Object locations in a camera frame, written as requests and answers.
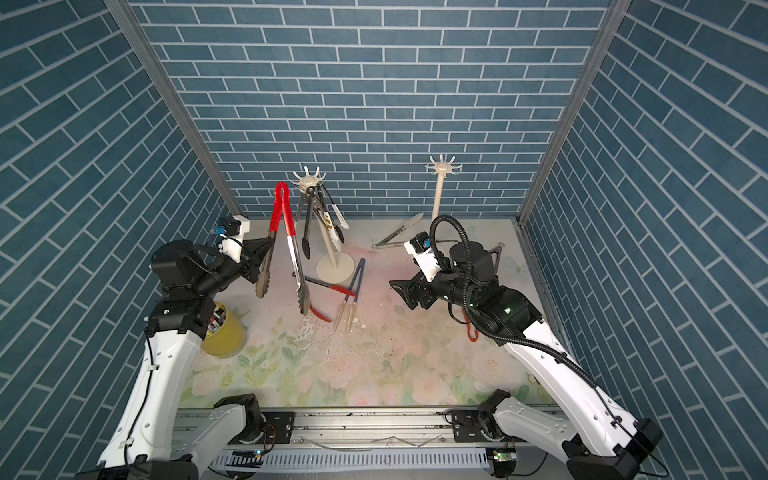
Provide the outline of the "blue wooden tip tongs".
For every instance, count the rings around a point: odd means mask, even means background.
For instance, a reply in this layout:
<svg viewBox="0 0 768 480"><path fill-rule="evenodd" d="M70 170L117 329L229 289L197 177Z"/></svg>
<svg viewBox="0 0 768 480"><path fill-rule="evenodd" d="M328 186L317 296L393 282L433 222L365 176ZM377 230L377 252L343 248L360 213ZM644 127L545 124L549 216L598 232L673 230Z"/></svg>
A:
<svg viewBox="0 0 768 480"><path fill-rule="evenodd" d="M337 317L333 323L333 331L339 330L341 326L345 327L345 331L347 333L349 333L352 329L352 323L357 306L365 264L365 259L361 259L358 262L349 285L351 294L347 294L342 302L342 305L337 313Z"/></svg>

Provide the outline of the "black silicone tongs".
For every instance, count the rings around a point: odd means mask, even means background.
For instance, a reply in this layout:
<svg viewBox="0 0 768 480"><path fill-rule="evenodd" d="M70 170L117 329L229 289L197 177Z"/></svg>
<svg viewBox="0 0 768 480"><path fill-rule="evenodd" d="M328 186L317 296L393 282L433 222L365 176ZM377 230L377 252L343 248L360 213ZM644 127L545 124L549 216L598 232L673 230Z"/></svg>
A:
<svg viewBox="0 0 768 480"><path fill-rule="evenodd" d="M313 217L319 219L321 221L322 226L325 228L325 231L329 234L326 224L323 221L323 216L321 212L321 202L319 199L319 193L320 193L320 187L322 184L318 184L317 187L317 193L316 196L313 199L313 210L312 210L312 216L310 218L306 218L304 220L304 232L302 235L301 245L302 245L302 252L304 256L307 259L311 258L311 246L310 246L310 240L309 240L309 229L310 229L310 222Z"/></svg>

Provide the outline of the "plain steel scalloped tongs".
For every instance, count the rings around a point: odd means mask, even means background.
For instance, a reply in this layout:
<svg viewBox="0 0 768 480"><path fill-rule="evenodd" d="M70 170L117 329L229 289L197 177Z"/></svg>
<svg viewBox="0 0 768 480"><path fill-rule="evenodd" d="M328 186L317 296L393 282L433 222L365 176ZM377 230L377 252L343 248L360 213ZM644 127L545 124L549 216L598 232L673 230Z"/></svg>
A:
<svg viewBox="0 0 768 480"><path fill-rule="evenodd" d="M498 243L495 247L493 247L489 251L489 253L491 255L494 255L494 269L495 270L498 269L498 265L499 265L499 262L500 262L500 259L501 259L501 252L502 252L503 247L504 247L503 243Z"/></svg>

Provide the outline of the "cream silicone steel tongs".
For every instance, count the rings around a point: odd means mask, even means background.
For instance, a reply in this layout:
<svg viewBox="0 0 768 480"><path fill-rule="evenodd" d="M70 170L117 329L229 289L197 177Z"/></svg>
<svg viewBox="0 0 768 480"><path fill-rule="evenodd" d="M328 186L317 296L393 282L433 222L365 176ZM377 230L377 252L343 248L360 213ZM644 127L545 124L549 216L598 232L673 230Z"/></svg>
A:
<svg viewBox="0 0 768 480"><path fill-rule="evenodd" d="M313 199L316 196L316 186L300 186L299 201L296 207L294 222L298 226L302 219L310 218L313 210Z"/></svg>

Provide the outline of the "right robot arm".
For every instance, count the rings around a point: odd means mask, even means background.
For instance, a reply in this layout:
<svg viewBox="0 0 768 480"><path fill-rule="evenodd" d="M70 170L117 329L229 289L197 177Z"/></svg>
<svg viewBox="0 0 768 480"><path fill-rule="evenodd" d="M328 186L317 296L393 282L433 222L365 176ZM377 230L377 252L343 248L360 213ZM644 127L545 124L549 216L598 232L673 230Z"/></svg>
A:
<svg viewBox="0 0 768 480"><path fill-rule="evenodd" d="M497 274L500 255L469 239L454 217L436 217L404 244L419 271L390 287L409 309L442 300L461 308L463 324L522 363L563 413L528 406L494 391L472 413L452 412L458 431L495 443L525 440L564 463L574 479L633 479L663 438L650 418L636 418L597 384L557 339L542 313Z"/></svg>

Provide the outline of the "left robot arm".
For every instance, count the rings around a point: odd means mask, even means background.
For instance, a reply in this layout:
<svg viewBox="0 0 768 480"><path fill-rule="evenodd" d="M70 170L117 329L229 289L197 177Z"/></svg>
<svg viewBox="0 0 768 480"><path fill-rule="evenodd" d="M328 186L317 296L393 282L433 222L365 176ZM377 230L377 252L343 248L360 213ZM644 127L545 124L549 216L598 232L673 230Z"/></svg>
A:
<svg viewBox="0 0 768 480"><path fill-rule="evenodd" d="M264 418L254 395L221 399L189 440L173 446L180 396L215 310L239 278L255 282L274 242L247 240L238 259L181 239L160 247L151 268L163 295L144 328L144 354L124 413L97 466L79 479L197 479L232 439L254 440Z"/></svg>

